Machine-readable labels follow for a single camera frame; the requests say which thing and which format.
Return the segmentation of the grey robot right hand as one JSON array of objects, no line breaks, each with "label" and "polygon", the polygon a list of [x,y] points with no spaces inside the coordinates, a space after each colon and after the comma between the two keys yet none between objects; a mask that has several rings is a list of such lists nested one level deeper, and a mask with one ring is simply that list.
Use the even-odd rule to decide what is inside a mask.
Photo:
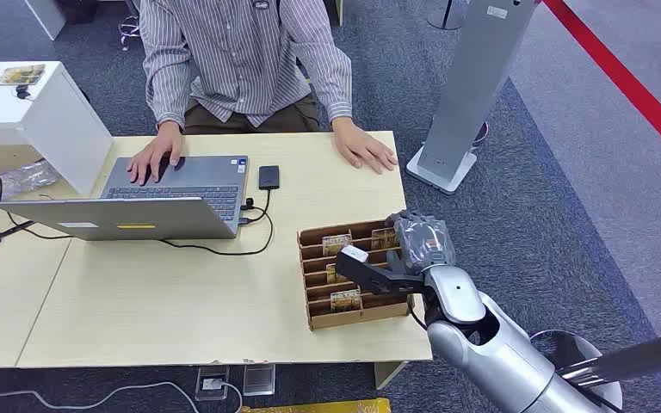
[{"label": "grey robot right hand", "polygon": [[400,248],[400,256],[386,254],[394,273],[416,275],[433,266],[455,265],[455,249],[444,220],[402,210],[389,215],[385,224],[394,229]]}]

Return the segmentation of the person's left hand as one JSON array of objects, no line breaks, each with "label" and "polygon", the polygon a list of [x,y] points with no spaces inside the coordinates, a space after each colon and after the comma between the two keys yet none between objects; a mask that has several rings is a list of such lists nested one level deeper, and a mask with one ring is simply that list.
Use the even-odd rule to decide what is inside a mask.
[{"label": "person's left hand", "polygon": [[350,117],[336,117],[331,128],[335,149],[353,167],[368,166],[381,175],[398,165],[393,150],[358,127]]}]

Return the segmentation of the person's right hand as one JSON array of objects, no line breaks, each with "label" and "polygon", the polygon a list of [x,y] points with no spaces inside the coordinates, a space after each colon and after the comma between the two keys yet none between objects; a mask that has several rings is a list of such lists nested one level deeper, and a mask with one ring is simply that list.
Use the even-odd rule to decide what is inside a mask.
[{"label": "person's right hand", "polygon": [[162,160],[167,157],[170,166],[177,166],[183,144],[182,129],[177,122],[167,120],[161,123],[157,136],[134,155],[128,164],[130,183],[145,185],[148,182],[159,182]]}]

